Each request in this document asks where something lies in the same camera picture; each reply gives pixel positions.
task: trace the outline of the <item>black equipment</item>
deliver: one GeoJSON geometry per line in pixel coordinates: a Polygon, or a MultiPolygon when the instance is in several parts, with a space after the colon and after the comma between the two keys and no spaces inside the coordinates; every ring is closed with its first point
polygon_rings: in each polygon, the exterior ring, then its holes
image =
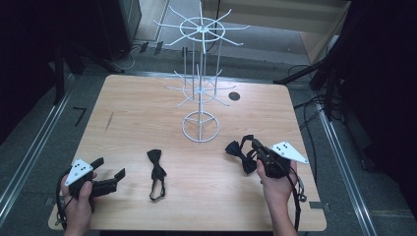
{"type": "MultiPolygon", "coordinates": [[[[92,162],[90,165],[92,166],[92,170],[95,170],[96,168],[101,166],[103,163],[104,163],[104,159],[103,159],[103,157],[100,157],[99,159],[92,162]]],[[[58,212],[57,212],[57,222],[55,224],[58,225],[59,223],[61,223],[62,227],[64,229],[66,229],[66,227],[67,227],[67,222],[66,222],[67,218],[66,218],[66,214],[65,214],[65,207],[67,205],[65,205],[65,202],[64,202],[63,199],[61,200],[61,197],[60,197],[59,193],[60,193],[60,190],[61,190],[62,179],[64,178],[65,175],[70,173],[71,169],[72,169],[72,167],[67,169],[61,175],[61,177],[58,180],[57,186],[56,186],[56,205],[57,205],[57,208],[58,208],[58,212]]],[[[80,178],[76,182],[72,183],[69,186],[69,191],[70,191],[69,194],[73,198],[78,199],[79,194],[80,194],[80,190],[83,187],[84,183],[86,183],[86,181],[91,181],[92,182],[92,190],[91,190],[91,194],[89,195],[89,205],[91,206],[91,212],[94,212],[94,204],[93,204],[92,199],[96,198],[96,197],[108,195],[108,194],[111,194],[113,192],[116,192],[117,191],[117,183],[126,176],[126,171],[123,168],[116,175],[114,175],[113,179],[102,180],[102,181],[93,181],[92,180],[92,174],[93,174],[93,171],[90,171],[89,173],[84,175],[82,178],[80,178]]]]}
{"type": "Polygon", "coordinates": [[[300,202],[304,203],[307,201],[307,197],[304,195],[304,185],[301,181],[301,178],[295,172],[294,169],[291,168],[290,163],[291,160],[287,158],[283,158],[279,156],[274,151],[270,150],[269,148],[263,146],[260,141],[254,139],[253,135],[247,135],[243,137],[241,145],[234,141],[230,143],[226,147],[226,153],[239,156],[242,159],[242,165],[247,174],[252,173],[256,170],[256,161],[253,160],[254,157],[259,159],[265,168],[265,173],[269,178],[279,179],[282,177],[286,177],[292,187],[292,194],[295,203],[295,222],[294,228],[298,231],[298,225],[300,223],[300,202]],[[246,155],[242,153],[243,144],[247,140],[252,141],[252,150],[250,150],[246,155]],[[290,174],[294,174],[297,177],[299,182],[299,190],[295,188],[295,184],[292,181],[290,174]]]}
{"type": "Polygon", "coordinates": [[[363,167],[383,170],[399,185],[414,217],[417,185],[416,1],[351,1],[342,33],[328,55],[315,65],[275,84],[286,85],[317,71],[311,89],[327,84],[331,98],[342,96],[346,126],[360,150],[363,167]]]}
{"type": "Polygon", "coordinates": [[[71,1],[65,15],[68,39],[106,60],[130,51],[142,18],[139,0],[71,1]]]}

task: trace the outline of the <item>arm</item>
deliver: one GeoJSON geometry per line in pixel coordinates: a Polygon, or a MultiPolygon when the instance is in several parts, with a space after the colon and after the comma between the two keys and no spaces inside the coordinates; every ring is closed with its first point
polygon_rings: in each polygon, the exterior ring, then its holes
{"type": "MultiPolygon", "coordinates": [[[[291,167],[296,170],[297,166],[291,161],[291,167]]],[[[264,196],[267,201],[270,218],[272,220],[273,235],[297,235],[295,228],[288,215],[288,199],[292,193],[292,187],[287,178],[273,179],[267,177],[264,165],[257,160],[257,172],[264,185],[264,196]]],[[[294,174],[291,179],[296,183],[294,174]]]]}
{"type": "Polygon", "coordinates": [[[89,195],[91,194],[92,182],[87,181],[80,190],[79,199],[69,195],[69,189],[64,185],[67,176],[61,182],[61,191],[65,196],[65,213],[67,215],[67,229],[65,236],[82,236],[89,232],[89,222],[91,220],[91,206],[89,205],[89,195]]]}

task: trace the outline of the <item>black strap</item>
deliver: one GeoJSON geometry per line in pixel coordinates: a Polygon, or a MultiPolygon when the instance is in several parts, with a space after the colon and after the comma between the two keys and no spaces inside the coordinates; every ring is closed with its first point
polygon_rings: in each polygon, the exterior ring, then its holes
{"type": "Polygon", "coordinates": [[[65,175],[69,174],[71,171],[71,168],[67,169],[62,173],[62,175],[58,179],[58,183],[56,184],[56,191],[55,191],[55,202],[57,206],[57,212],[56,212],[56,223],[55,225],[62,224],[62,227],[67,229],[67,215],[65,214],[64,204],[65,201],[59,193],[61,192],[61,182],[62,179],[65,177],[65,175]]]}
{"type": "Polygon", "coordinates": [[[152,201],[156,201],[165,196],[165,186],[164,186],[164,179],[166,176],[165,170],[159,165],[159,159],[161,156],[162,151],[160,149],[152,149],[147,152],[149,160],[153,163],[153,170],[151,174],[151,179],[153,180],[152,183],[152,190],[149,194],[149,197],[152,201]],[[160,190],[160,195],[157,198],[153,198],[153,189],[155,187],[156,181],[160,180],[162,184],[162,188],[160,190]]]}
{"type": "MultiPolygon", "coordinates": [[[[240,144],[240,146],[239,146],[239,143],[237,143],[236,141],[233,141],[232,143],[230,143],[226,147],[225,150],[226,150],[226,152],[228,154],[235,155],[235,156],[239,156],[242,159],[243,169],[245,170],[245,172],[247,174],[250,174],[250,173],[252,173],[253,171],[255,171],[257,169],[257,162],[253,159],[256,156],[257,151],[253,148],[252,150],[250,150],[246,154],[246,156],[245,156],[245,154],[243,154],[242,147],[243,147],[243,144],[245,144],[245,142],[247,140],[250,140],[250,141],[253,142],[254,141],[254,136],[253,135],[244,136],[242,138],[242,143],[240,144]]],[[[285,177],[288,179],[288,181],[289,181],[289,183],[291,185],[291,188],[292,188],[292,196],[294,198],[294,204],[295,204],[295,222],[294,222],[294,228],[295,228],[296,231],[298,231],[298,226],[300,224],[300,215],[301,215],[300,201],[301,202],[305,202],[307,200],[307,197],[304,195],[304,188],[303,188],[303,192],[302,193],[297,193],[297,189],[295,188],[295,184],[294,184],[294,182],[292,182],[292,179],[289,176],[290,172],[287,171],[287,170],[285,170],[283,168],[283,166],[278,161],[274,160],[273,158],[271,158],[270,160],[272,160],[273,162],[275,162],[275,164],[277,166],[279,166],[286,173],[285,174],[285,177]]],[[[295,174],[295,176],[297,177],[297,179],[300,180],[297,172],[295,172],[294,169],[292,169],[292,171],[295,174]]]]}

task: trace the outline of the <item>gray floor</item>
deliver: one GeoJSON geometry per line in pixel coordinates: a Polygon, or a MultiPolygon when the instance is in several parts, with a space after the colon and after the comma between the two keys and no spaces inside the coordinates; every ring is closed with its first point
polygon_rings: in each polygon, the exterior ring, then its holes
{"type": "MultiPolygon", "coordinates": [[[[175,5],[176,1],[174,0],[171,0],[171,4],[173,7],[179,6],[175,5]]],[[[277,29],[258,28],[257,30],[263,30],[263,33],[271,33],[272,31],[278,33],[277,29]]],[[[221,58],[221,68],[223,69],[221,80],[271,83],[271,80],[285,78],[288,74],[293,74],[303,68],[303,66],[297,65],[308,64],[297,32],[283,31],[281,33],[282,38],[287,39],[286,45],[276,45],[279,43],[273,40],[270,43],[260,41],[257,38],[259,34],[260,32],[257,32],[256,35],[248,32],[248,34],[239,35],[238,38],[245,43],[244,48],[230,46],[228,49],[230,51],[227,52],[228,57],[221,58]],[[287,50],[288,43],[291,44],[290,51],[287,50]],[[249,50],[251,53],[242,53],[242,50],[249,50]]],[[[162,30],[159,40],[168,42],[173,37],[173,34],[162,30]]],[[[163,46],[160,53],[156,55],[152,44],[144,53],[139,53],[139,50],[136,50],[132,53],[135,64],[126,73],[129,75],[150,75],[150,73],[144,72],[152,72],[153,75],[168,73],[159,75],[172,76],[175,70],[181,72],[183,58],[178,49],[182,46],[179,48],[163,46]]],[[[214,55],[208,58],[210,62],[215,60],[215,53],[212,54],[214,55]]],[[[105,77],[108,75],[106,71],[91,63],[89,59],[85,59],[85,63],[87,65],[85,73],[68,80],[67,89],[72,88],[71,92],[65,99],[66,103],[63,104],[59,119],[53,123],[53,129],[50,130],[48,139],[45,140],[40,150],[35,153],[28,152],[30,145],[36,139],[37,132],[53,109],[54,90],[39,101],[9,139],[0,146],[0,191],[2,194],[8,193],[6,188],[10,187],[9,183],[16,182],[16,178],[14,179],[13,176],[20,164],[27,163],[28,158],[32,159],[32,162],[28,164],[30,168],[28,179],[21,181],[22,189],[16,190],[19,194],[12,200],[14,203],[11,205],[10,211],[2,212],[2,215],[6,215],[4,222],[0,222],[2,223],[0,228],[2,236],[62,235],[62,232],[50,230],[47,226],[47,219],[52,210],[56,180],[62,171],[71,164],[95,100],[105,77]],[[80,111],[74,107],[87,109],[87,113],[78,126],[76,123],[79,120],[80,111]]],[[[130,55],[127,55],[115,63],[127,68],[132,65],[133,61],[130,55]]],[[[212,72],[213,68],[215,68],[215,63],[209,63],[208,72],[212,72]]],[[[288,85],[294,105],[307,102],[314,96],[308,88],[309,81],[310,76],[306,76],[288,85]]],[[[316,104],[307,106],[305,111],[303,108],[296,109],[298,123],[303,124],[304,115],[309,118],[316,111],[316,104]]],[[[336,120],[331,124],[342,146],[354,183],[360,191],[375,226],[375,231],[379,235],[417,235],[416,221],[399,193],[396,183],[384,173],[369,173],[363,170],[357,149],[353,145],[346,127],[336,120]]],[[[347,191],[348,188],[346,188],[345,180],[340,172],[340,166],[336,161],[336,154],[328,140],[328,134],[320,116],[309,122],[309,128],[314,145],[307,129],[302,129],[303,140],[313,170],[316,167],[313,158],[316,153],[317,187],[328,221],[328,228],[325,231],[309,232],[309,235],[366,235],[361,228],[357,210],[352,204],[352,198],[347,191]]],[[[0,207],[5,205],[3,197],[0,203],[0,207]]],[[[90,235],[98,234],[99,232],[92,231],[90,235]]]]}
{"type": "MultiPolygon", "coordinates": [[[[170,0],[169,6],[185,18],[197,17],[200,12],[199,1],[170,0]]],[[[178,16],[178,14],[168,9],[164,23],[180,26],[184,19],[178,16]]],[[[246,27],[227,23],[227,16],[221,22],[227,29],[246,27]]],[[[178,29],[162,28],[158,41],[170,44],[181,36],[183,34],[178,29]]],[[[221,47],[222,56],[292,65],[310,63],[298,31],[249,26],[247,29],[242,30],[227,30],[224,37],[236,43],[243,43],[243,45],[236,46],[224,40],[221,47]]],[[[164,45],[164,48],[174,50],[181,50],[182,47],[192,48],[192,42],[190,40],[181,40],[173,45],[164,45]]],[[[218,44],[216,44],[208,54],[217,55],[218,51],[218,44]]]]}

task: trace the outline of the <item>wire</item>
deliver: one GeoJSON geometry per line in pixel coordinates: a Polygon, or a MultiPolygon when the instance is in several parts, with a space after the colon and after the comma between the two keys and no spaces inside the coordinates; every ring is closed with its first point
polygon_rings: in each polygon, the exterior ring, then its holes
{"type": "Polygon", "coordinates": [[[71,199],[64,205],[64,207],[62,208],[62,210],[65,210],[67,208],[67,206],[70,204],[70,202],[73,200],[74,197],[71,197],[71,199]]]}
{"type": "Polygon", "coordinates": [[[130,51],[130,56],[131,56],[131,58],[132,58],[133,62],[132,62],[132,65],[130,65],[129,67],[121,67],[121,66],[117,65],[117,64],[116,64],[116,63],[114,63],[114,62],[110,62],[110,63],[111,63],[111,64],[113,64],[115,67],[119,68],[120,70],[129,70],[129,69],[132,69],[132,68],[135,66],[135,62],[136,62],[135,57],[133,56],[133,52],[134,52],[135,50],[137,50],[138,48],[141,48],[141,47],[140,47],[140,46],[138,46],[138,47],[134,47],[134,48],[130,51]]]}
{"type": "MultiPolygon", "coordinates": [[[[218,2],[217,2],[217,13],[215,14],[215,20],[216,21],[218,20],[218,12],[219,11],[220,11],[220,0],[218,0],[218,2]]],[[[215,22],[214,28],[215,29],[217,28],[217,22],[215,22]]],[[[212,43],[211,47],[206,51],[210,51],[214,45],[215,45],[215,41],[212,43]]]]}
{"type": "Polygon", "coordinates": [[[287,72],[288,73],[288,76],[291,76],[291,74],[290,74],[291,70],[294,69],[294,68],[297,68],[297,67],[309,67],[309,65],[295,65],[295,66],[290,67],[288,69],[288,72],[287,72]]]}
{"type": "Polygon", "coordinates": [[[66,171],[64,171],[64,173],[62,173],[62,175],[58,178],[58,182],[56,184],[56,189],[55,189],[55,202],[58,208],[56,212],[57,220],[56,220],[55,225],[62,224],[62,227],[64,228],[64,230],[67,228],[67,216],[65,215],[65,210],[64,210],[66,206],[62,208],[59,193],[61,192],[62,179],[64,179],[65,175],[69,174],[70,171],[71,171],[71,168],[67,169],[66,171]]]}
{"type": "MultiPolygon", "coordinates": [[[[317,116],[319,116],[319,114],[322,111],[324,111],[324,108],[318,109],[313,115],[311,115],[307,119],[307,106],[310,105],[310,104],[325,104],[325,99],[326,99],[326,96],[325,95],[317,95],[317,96],[311,98],[307,102],[303,102],[301,104],[298,104],[298,105],[295,105],[294,106],[294,110],[303,107],[303,118],[304,118],[304,122],[299,126],[299,128],[300,128],[300,131],[303,130],[304,128],[306,128],[307,134],[308,134],[308,137],[309,137],[309,140],[311,142],[311,146],[312,146],[312,149],[313,149],[313,158],[314,158],[314,180],[315,180],[316,185],[317,185],[317,178],[318,178],[318,171],[317,171],[317,169],[318,169],[318,165],[317,165],[317,152],[316,152],[315,142],[314,142],[314,139],[313,139],[311,130],[309,128],[309,123],[312,120],[314,120],[317,116]]],[[[332,102],[330,104],[331,105],[330,114],[331,114],[331,117],[332,118],[334,118],[336,120],[343,121],[344,118],[343,118],[343,115],[342,114],[340,115],[340,117],[336,117],[333,114],[334,111],[339,111],[341,113],[340,104],[341,104],[341,102],[338,102],[338,103],[332,102]]]]}

